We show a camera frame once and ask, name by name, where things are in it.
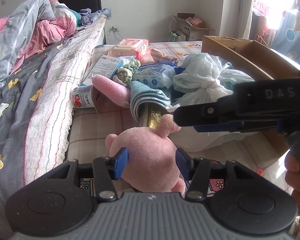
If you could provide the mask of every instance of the open cardboard box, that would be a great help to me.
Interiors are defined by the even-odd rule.
[[[292,78],[299,74],[293,64],[257,41],[204,36],[201,52],[228,60],[255,81]],[[263,131],[263,134],[280,155],[288,150],[284,135],[277,135],[275,130]]]
[[[185,21],[185,19],[195,16],[194,13],[178,13],[178,16],[172,15],[172,17],[177,22],[178,30],[182,31],[186,35],[187,41],[201,41],[203,35],[211,35],[212,29],[206,28],[204,22],[200,24],[195,24],[190,27],[190,25]]]

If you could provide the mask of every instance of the electrical outlet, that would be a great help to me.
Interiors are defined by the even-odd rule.
[[[112,26],[112,31],[115,32],[119,32],[120,31],[120,26],[119,25],[113,25]]]

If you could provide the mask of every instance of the screw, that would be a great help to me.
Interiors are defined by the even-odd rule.
[[[99,196],[104,199],[112,199],[112,198],[114,198],[115,193],[110,190],[104,190],[104,191],[100,192]]]
[[[187,195],[188,195],[189,198],[192,198],[192,199],[201,199],[201,198],[203,198],[203,194],[200,191],[190,191],[190,192],[187,193]]]
[[[213,107],[209,107],[207,110],[208,114],[213,114],[214,112],[214,108]]]

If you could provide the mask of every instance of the blue towel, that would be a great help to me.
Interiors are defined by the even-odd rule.
[[[137,122],[139,121],[139,107],[141,104],[149,102],[156,103],[162,107],[171,104],[170,98],[161,90],[152,89],[139,81],[131,81],[129,88],[131,89],[130,111]]]

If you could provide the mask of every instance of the medicine box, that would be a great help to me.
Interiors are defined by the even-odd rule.
[[[116,70],[123,66],[123,61],[121,59],[102,55],[97,63],[90,70],[86,79],[82,82],[82,85],[90,86],[92,85],[92,77],[96,74],[103,75],[107,78],[112,79]]]

